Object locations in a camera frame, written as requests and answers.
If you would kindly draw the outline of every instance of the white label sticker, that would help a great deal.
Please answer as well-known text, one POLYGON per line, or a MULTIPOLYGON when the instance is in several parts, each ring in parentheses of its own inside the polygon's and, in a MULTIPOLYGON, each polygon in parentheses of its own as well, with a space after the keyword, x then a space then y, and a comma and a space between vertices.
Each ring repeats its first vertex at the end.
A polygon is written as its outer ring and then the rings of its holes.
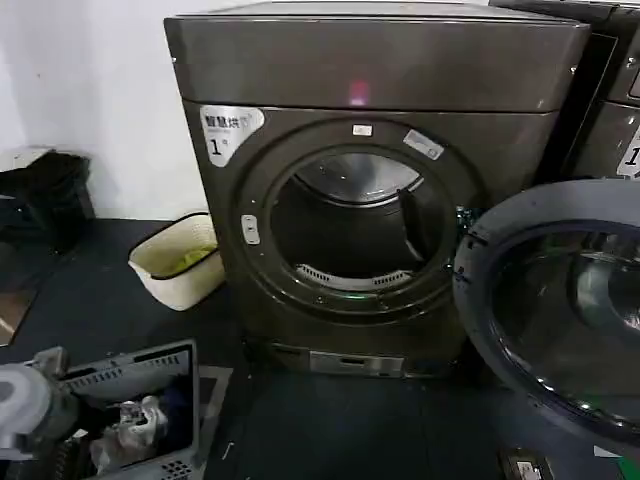
POLYGON ((624 152, 624 156, 618 164, 616 173, 625 177, 640 179, 640 126, 638 126, 636 133, 633 134, 627 151, 624 152))
POLYGON ((200 120, 211 163, 224 167, 238 147, 264 125, 264 114, 253 107, 203 105, 200 120))
POLYGON ((411 148, 426 155, 431 160, 437 160, 440 158, 440 155, 444 153, 444 148, 441 145, 438 145, 430 138, 425 137, 415 130, 409 130, 409 133, 404 137, 403 142, 411 148))
POLYGON ((517 465, 522 480, 542 480, 540 470, 535 468, 530 462, 517 462, 517 465))
POLYGON ((370 137, 373 135, 373 126, 371 125, 354 125, 353 134, 358 137, 370 137))

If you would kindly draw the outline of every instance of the dark floor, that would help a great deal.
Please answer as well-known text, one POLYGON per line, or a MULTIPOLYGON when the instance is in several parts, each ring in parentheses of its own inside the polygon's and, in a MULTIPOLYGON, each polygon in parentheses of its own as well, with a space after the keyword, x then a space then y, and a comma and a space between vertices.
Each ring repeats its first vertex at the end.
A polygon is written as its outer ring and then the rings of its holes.
POLYGON ((78 364, 195 338, 201 364, 235 369, 211 479, 498 479, 497 453, 514 447, 546 455, 557 480, 622 478, 614 460, 501 388, 250 371, 229 289, 174 312, 127 266, 129 249, 160 225, 97 221, 62 258, 36 247, 5 257, 0 288, 40 288, 0 362, 63 345, 78 364))

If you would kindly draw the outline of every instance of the white basket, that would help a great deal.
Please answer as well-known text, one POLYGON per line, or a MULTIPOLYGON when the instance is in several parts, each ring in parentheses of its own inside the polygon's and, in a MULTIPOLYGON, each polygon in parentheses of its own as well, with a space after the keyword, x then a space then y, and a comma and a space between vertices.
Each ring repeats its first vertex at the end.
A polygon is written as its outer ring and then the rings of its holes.
POLYGON ((213 222, 208 213, 188 215, 133 248, 129 265, 156 300, 174 310, 186 310, 224 281, 224 268, 213 222), (175 275, 166 275, 184 255, 214 245, 209 255, 175 275))

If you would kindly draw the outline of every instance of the front-load washer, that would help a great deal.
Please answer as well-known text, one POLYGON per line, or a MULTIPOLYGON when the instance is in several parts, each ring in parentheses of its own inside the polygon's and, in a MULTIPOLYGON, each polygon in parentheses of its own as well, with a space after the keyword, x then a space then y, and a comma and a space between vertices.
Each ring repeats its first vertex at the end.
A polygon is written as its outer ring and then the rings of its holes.
POLYGON ((456 247, 529 185, 588 26, 292 2, 165 28, 249 344, 314 371, 447 371, 456 247))

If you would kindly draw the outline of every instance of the gray crate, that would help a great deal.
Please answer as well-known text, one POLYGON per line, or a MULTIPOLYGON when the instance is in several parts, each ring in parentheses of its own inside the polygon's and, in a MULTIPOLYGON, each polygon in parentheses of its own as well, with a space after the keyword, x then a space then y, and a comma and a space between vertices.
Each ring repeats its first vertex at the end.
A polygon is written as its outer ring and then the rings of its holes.
POLYGON ((200 382, 196 346, 192 340, 181 341, 81 365, 68 372, 63 382, 73 392, 110 402, 122 402, 164 388, 176 375, 189 375, 193 383, 194 434, 191 445, 168 455, 124 467, 117 472, 90 478, 196 480, 201 476, 199 472, 203 470, 203 465, 196 462, 200 443, 200 382))

